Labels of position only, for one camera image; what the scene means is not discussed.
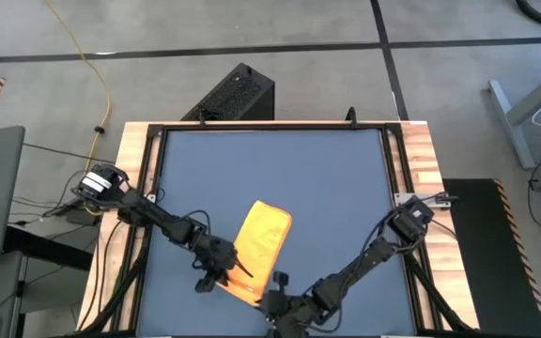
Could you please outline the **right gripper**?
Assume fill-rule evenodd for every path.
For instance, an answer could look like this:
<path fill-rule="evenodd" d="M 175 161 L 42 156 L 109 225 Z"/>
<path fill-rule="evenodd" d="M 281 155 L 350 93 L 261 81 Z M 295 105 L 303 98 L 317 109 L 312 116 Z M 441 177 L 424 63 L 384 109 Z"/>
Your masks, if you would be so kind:
<path fill-rule="evenodd" d="M 262 313 L 269 313 L 269 338 L 309 338 L 308 327 L 316 317 L 312 296 L 288 296 L 280 290 L 264 293 L 255 302 Z"/>

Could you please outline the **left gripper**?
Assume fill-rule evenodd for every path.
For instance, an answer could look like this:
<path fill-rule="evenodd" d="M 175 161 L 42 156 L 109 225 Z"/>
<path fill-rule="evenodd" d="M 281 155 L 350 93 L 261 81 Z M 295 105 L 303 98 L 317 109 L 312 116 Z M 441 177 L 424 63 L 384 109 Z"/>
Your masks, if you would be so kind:
<path fill-rule="evenodd" d="M 195 254 L 194 269 L 205 272 L 198 284 L 228 284 L 228 271 L 237 268 L 248 277 L 254 275 L 240 262 L 238 252 L 232 242 L 213 235 L 199 235 L 192 244 Z"/>

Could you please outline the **orange microfibre towel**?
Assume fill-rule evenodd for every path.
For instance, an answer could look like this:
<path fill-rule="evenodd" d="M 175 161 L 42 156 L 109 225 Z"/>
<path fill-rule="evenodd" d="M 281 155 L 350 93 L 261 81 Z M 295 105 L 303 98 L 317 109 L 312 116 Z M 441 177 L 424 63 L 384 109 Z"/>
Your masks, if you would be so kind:
<path fill-rule="evenodd" d="M 292 224 L 292 216 L 260 200 L 254 202 L 234 240 L 240 262 L 254 275 L 237 268 L 228 271 L 228 284 L 217 283 L 224 291 L 255 306 L 265 292 L 275 263 Z"/>

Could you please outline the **black computer tower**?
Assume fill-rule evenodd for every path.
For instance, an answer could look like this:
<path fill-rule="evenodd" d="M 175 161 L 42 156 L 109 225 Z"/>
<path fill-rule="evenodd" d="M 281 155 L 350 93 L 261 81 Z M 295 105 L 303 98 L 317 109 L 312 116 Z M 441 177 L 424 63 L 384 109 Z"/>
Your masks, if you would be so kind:
<path fill-rule="evenodd" d="M 206 121 L 273 120 L 275 82 L 239 63 L 181 121 L 199 121 L 199 111 Z"/>

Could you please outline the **large striped-edge black mat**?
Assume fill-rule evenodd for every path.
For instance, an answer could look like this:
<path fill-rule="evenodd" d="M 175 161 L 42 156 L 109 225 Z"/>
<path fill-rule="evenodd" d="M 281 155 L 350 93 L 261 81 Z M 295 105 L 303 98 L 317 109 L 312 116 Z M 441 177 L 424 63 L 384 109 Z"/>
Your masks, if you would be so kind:
<path fill-rule="evenodd" d="M 457 242 L 479 328 L 541 338 L 541 293 L 502 183 L 446 178 Z"/>

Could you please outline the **black table frame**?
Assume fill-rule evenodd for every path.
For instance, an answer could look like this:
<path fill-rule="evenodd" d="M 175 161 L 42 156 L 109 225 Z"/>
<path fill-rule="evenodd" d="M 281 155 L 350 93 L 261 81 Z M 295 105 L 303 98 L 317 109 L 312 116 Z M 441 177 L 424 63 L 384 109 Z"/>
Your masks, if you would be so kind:
<path fill-rule="evenodd" d="M 355 258 L 393 205 L 391 177 L 377 129 L 241 126 L 169 131 L 158 184 L 175 215 L 209 215 L 214 235 L 238 234 L 255 201 L 278 207 L 292 224 L 275 267 L 297 295 Z M 268 323 L 220 287 L 196 293 L 193 255 L 159 231 L 150 240 L 138 338 L 257 336 Z"/>

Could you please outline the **grey metal bracket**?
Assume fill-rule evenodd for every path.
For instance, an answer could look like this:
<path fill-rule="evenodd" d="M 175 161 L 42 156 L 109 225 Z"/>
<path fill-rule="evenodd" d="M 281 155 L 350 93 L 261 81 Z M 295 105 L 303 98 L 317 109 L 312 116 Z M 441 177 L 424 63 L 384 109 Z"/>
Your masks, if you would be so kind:
<path fill-rule="evenodd" d="M 395 193 L 394 203 L 399 206 L 408 202 L 411 198 L 418 198 L 430 208 L 449 208 L 452 198 L 447 192 L 438 193 Z"/>

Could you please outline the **grey desk leg frame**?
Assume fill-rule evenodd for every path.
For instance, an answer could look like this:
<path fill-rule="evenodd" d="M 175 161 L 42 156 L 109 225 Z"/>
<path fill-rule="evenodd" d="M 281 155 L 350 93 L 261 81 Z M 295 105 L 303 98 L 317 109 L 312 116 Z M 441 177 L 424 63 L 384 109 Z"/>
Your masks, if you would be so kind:
<path fill-rule="evenodd" d="M 516 152 L 520 166 L 523 169 L 533 169 L 535 161 L 525 139 L 522 123 L 541 108 L 541 84 L 515 105 L 509 102 L 498 81 L 489 80 L 487 91 L 504 133 Z"/>

